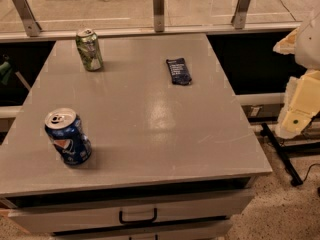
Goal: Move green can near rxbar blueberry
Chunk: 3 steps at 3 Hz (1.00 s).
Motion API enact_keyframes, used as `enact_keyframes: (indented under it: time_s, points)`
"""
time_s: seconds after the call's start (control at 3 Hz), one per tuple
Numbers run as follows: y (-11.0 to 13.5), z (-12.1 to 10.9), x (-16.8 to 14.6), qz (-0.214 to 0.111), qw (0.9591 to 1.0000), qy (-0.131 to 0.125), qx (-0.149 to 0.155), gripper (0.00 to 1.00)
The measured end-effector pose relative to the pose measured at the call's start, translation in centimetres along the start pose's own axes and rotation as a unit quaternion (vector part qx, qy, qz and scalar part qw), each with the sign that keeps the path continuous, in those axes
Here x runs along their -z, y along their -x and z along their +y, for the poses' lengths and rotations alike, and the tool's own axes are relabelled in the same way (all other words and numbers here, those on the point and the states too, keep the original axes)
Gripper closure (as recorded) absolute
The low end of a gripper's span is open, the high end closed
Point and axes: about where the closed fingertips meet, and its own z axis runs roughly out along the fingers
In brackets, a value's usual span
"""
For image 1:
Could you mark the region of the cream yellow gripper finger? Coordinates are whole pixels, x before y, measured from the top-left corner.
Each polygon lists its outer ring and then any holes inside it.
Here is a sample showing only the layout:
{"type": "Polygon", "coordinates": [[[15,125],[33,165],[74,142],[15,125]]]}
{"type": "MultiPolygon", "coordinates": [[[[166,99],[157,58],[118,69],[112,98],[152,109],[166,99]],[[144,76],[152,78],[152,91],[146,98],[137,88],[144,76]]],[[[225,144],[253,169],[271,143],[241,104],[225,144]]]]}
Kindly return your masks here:
{"type": "Polygon", "coordinates": [[[307,70],[300,78],[290,77],[275,133],[283,139],[299,135],[320,112],[320,71],[307,70]]]}

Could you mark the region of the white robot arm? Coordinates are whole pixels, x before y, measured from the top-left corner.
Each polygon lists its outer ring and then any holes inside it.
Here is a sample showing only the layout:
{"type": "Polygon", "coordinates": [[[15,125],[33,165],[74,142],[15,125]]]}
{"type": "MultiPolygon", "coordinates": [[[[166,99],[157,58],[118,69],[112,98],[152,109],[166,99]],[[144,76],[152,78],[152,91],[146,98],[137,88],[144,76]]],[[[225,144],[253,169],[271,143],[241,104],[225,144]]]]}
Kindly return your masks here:
{"type": "Polygon", "coordinates": [[[295,62],[306,69],[301,77],[289,78],[275,127],[278,137],[291,139],[301,134],[320,112],[320,6],[278,41],[273,51],[293,54],[295,62]]]}

